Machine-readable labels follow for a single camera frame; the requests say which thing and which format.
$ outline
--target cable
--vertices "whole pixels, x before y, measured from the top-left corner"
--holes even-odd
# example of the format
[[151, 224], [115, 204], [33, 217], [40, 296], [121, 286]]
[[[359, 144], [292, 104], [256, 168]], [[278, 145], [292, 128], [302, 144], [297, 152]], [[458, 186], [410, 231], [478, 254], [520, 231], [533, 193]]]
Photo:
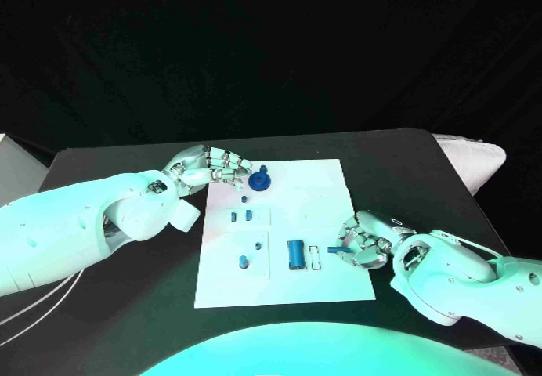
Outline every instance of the cable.
[[79, 272], [76, 278], [75, 278], [75, 281], [73, 283], [70, 284], [70, 288], [67, 289], [67, 291], [64, 292], [64, 294], [62, 295], [62, 298], [60, 300], [56, 302], [56, 304], [53, 305], [53, 307], [50, 308], [50, 310], [44, 313], [44, 315], [33, 322], [31, 325], [28, 325], [28, 327], [20, 331], [7, 341], [4, 341], [2, 343], [0, 343], [0, 347], [2, 347], [18, 335], [21, 335], [36, 324], [38, 321], [41, 321], [43, 318], [46, 318], [46, 316], [50, 314], [50, 312], [53, 311], [53, 309], [57, 307], [57, 305], [62, 303], [62, 301], [64, 300], [64, 297], [67, 296], [67, 294], [70, 293], [70, 290], [76, 284], [76, 281], [79, 280], [80, 278], [80, 275], [82, 275], [82, 271]]
[[70, 278], [75, 276], [72, 274], [69, 277], [64, 278], [62, 283], [54, 287], [53, 291], [40, 299], [37, 300], [33, 304], [30, 304], [24, 309], [21, 309], [14, 315], [11, 315], [5, 320], [0, 321], [0, 326], [4, 325], [10, 320], [13, 320], [20, 314], [23, 314], [30, 308], [33, 308], [59, 289], [60, 287], [67, 283]]

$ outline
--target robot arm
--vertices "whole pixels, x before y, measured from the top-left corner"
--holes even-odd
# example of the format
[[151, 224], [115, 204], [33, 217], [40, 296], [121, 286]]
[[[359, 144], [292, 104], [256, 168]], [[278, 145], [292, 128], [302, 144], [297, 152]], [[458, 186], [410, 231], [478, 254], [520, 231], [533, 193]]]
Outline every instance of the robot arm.
[[180, 197], [210, 182], [240, 189], [250, 167], [233, 153], [198, 145], [162, 171], [121, 174], [8, 203], [0, 208], [0, 296], [67, 277], [167, 223], [187, 231], [200, 212]]
[[[393, 256], [390, 286], [429, 320], [449, 326], [467, 316], [504, 337], [542, 348], [542, 320], [534, 309], [542, 299], [542, 261], [503, 257], [439, 230], [416, 234], [400, 221], [371, 211], [359, 211], [353, 218], [363, 241], [353, 234], [359, 251], [341, 258], [376, 269]], [[351, 231], [348, 221], [337, 245]], [[485, 261], [464, 244], [494, 258]]]

